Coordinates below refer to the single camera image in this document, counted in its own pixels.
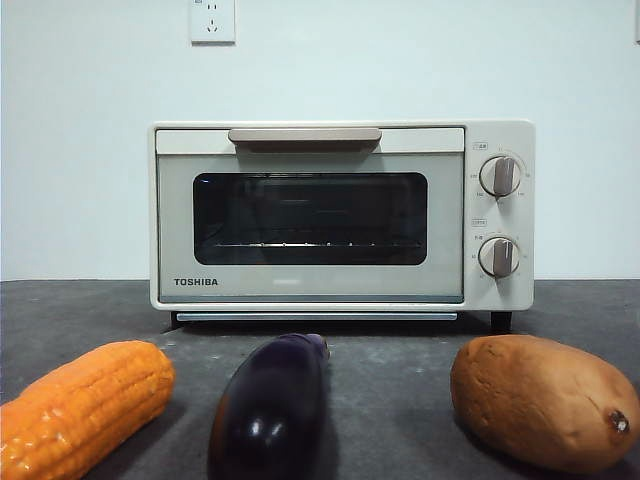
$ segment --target oven handle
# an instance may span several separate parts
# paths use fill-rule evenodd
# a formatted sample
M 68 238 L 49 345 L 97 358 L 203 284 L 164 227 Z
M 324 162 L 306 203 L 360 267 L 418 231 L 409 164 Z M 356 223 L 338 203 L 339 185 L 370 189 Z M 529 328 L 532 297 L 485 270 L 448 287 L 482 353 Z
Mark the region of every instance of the oven handle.
M 257 152 L 315 152 L 374 149 L 379 128 L 233 128 L 229 140 Z

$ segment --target oven foot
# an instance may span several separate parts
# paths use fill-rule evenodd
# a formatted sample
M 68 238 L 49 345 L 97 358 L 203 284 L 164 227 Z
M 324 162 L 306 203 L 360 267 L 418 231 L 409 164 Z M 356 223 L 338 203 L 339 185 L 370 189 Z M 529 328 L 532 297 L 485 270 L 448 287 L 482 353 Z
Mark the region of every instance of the oven foot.
M 180 323 L 178 321 L 178 312 L 171 312 L 171 328 L 169 329 L 169 331 L 173 331 L 173 330 L 177 330 L 178 328 L 180 328 L 182 325 L 180 325 Z
M 500 335 L 511 333 L 512 312 L 491 312 L 491 333 Z

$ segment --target eggplant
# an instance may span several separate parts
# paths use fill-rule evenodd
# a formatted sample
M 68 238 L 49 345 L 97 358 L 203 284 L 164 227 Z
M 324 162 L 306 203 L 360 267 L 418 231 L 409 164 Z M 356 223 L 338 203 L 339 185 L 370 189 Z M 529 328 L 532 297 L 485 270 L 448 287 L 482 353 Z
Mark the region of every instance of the eggplant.
M 218 403 L 210 480 L 308 478 L 327 414 L 328 358 L 315 334 L 282 335 L 251 353 Z

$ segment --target white wall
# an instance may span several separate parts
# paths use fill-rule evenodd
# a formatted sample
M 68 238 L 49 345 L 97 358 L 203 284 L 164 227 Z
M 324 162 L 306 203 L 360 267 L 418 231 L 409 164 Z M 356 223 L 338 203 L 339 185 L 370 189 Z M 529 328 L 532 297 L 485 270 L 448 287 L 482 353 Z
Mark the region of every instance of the white wall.
M 146 278 L 155 120 L 527 117 L 536 276 L 640 277 L 632 0 L 2 2 L 3 279 Z

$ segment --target artificial vegetable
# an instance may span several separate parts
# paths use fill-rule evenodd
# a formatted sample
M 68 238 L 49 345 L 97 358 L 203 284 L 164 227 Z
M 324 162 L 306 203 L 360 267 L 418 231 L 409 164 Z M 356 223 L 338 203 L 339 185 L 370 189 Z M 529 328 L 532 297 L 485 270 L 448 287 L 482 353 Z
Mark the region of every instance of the artificial vegetable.
M 0 409 L 0 478 L 82 477 L 160 415 L 174 378 L 164 353 L 142 341 L 109 343 L 53 370 Z
M 307 478 L 324 427 L 328 357 L 319 335 L 289 334 L 245 360 L 218 404 L 210 479 Z
M 612 466 L 640 435 L 640 401 L 613 365 L 529 335 L 481 337 L 451 369 L 459 418 L 492 447 L 569 473 Z

